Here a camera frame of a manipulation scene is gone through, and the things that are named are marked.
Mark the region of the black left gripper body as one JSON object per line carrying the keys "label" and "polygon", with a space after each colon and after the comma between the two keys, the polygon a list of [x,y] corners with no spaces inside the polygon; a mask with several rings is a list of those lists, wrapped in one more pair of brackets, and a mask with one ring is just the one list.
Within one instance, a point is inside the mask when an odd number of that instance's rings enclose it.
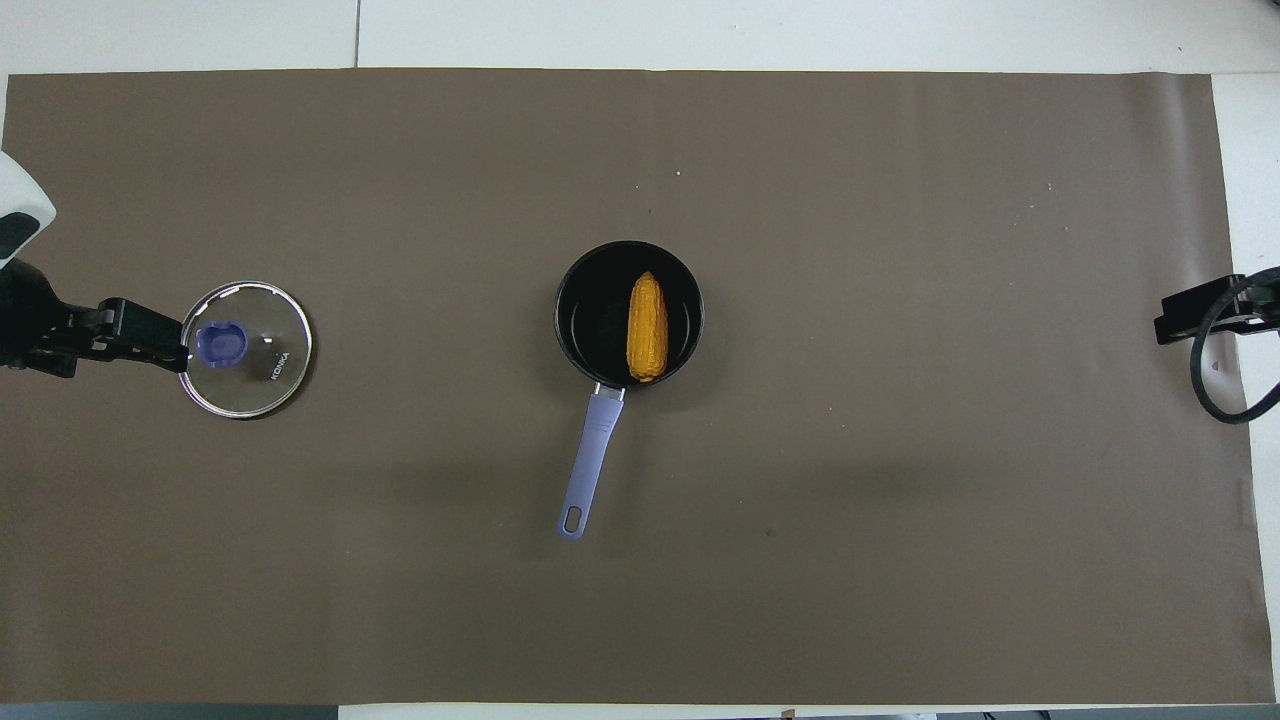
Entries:
{"label": "black left gripper body", "polygon": [[102,306],[61,301],[42,272],[13,260],[1,273],[1,364],[70,379],[81,359],[105,363],[93,347]]}

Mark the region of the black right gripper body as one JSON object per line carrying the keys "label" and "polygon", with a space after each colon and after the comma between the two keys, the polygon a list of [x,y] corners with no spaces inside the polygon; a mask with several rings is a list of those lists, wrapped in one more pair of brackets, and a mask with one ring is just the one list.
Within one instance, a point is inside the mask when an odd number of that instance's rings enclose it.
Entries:
{"label": "black right gripper body", "polygon": [[1279,269],[1268,268],[1243,279],[1239,296],[1251,306],[1247,332],[1279,329]]}

